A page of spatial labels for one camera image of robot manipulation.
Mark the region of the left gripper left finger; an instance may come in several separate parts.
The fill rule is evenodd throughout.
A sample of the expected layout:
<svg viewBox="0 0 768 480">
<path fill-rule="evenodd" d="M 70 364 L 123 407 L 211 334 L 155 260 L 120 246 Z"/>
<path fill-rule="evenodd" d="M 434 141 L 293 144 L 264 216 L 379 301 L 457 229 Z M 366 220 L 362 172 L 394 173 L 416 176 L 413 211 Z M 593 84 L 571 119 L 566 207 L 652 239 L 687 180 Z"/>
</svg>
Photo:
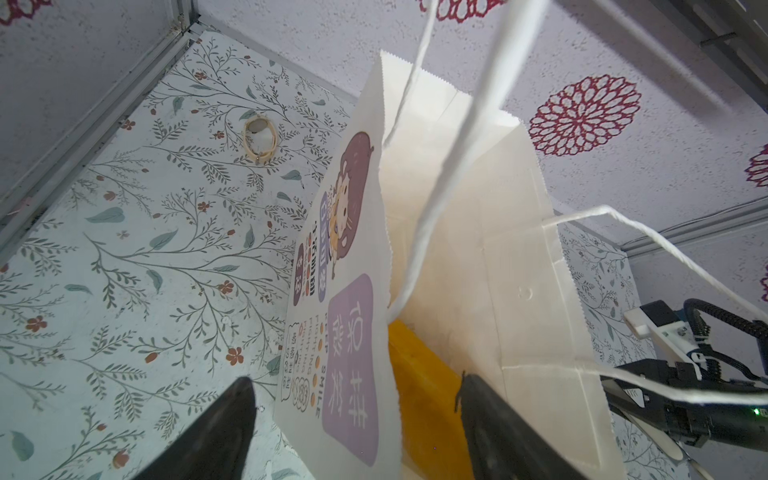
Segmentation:
<svg viewBox="0 0 768 480">
<path fill-rule="evenodd" d="M 256 418 L 253 383 L 239 377 L 137 477 L 240 480 Z"/>
</svg>

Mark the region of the long baguette loaf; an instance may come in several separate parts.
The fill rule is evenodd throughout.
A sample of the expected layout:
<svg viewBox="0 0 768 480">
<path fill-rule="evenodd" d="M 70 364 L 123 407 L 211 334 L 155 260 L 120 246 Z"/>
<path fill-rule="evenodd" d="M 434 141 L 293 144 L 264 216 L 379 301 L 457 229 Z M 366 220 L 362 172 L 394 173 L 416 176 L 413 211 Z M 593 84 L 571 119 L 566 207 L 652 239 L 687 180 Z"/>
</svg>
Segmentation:
<svg viewBox="0 0 768 480">
<path fill-rule="evenodd" d="M 472 479 L 456 396 L 460 376 L 403 322 L 388 326 L 408 463 L 424 479 Z"/>
</svg>

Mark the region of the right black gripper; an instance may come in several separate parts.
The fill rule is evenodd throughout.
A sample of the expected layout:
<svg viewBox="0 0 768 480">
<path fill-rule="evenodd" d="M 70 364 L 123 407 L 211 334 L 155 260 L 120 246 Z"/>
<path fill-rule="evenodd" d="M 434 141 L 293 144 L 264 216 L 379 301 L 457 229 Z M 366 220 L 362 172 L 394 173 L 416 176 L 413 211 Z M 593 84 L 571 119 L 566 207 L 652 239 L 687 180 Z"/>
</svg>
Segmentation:
<svg viewBox="0 0 768 480">
<path fill-rule="evenodd" d="M 663 301 L 624 314 L 639 339 L 650 339 L 666 354 L 619 367 L 602 379 L 609 407 L 666 433 L 680 445 L 709 441 L 767 449 L 767 375 L 716 350 L 708 318 L 719 320 L 757 341 L 767 355 L 767 324 L 746 320 L 700 299 L 673 310 Z"/>
</svg>

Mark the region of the white paper bag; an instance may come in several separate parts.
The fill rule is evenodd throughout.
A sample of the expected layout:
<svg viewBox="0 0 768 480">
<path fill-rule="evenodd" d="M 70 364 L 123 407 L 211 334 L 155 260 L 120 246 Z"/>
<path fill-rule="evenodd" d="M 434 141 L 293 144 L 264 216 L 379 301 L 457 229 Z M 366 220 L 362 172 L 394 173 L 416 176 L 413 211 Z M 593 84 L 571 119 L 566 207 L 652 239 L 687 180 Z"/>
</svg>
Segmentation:
<svg viewBox="0 0 768 480">
<path fill-rule="evenodd" d="M 513 1 L 467 95 L 381 52 L 296 245 L 275 420 L 318 479 L 408 463 L 388 326 L 488 383 L 582 479 L 626 475 L 525 126 L 502 109 L 548 5 Z"/>
</svg>

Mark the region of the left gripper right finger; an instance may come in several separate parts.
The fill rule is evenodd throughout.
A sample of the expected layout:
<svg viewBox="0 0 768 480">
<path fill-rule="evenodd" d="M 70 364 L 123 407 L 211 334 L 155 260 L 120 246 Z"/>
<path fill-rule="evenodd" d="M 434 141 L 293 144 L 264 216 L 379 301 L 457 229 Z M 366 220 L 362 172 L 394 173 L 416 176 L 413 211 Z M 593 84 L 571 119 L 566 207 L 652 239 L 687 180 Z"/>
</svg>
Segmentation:
<svg viewBox="0 0 768 480">
<path fill-rule="evenodd" d="M 454 408 L 461 412 L 476 479 L 567 480 L 584 477 L 480 376 L 462 375 Z"/>
</svg>

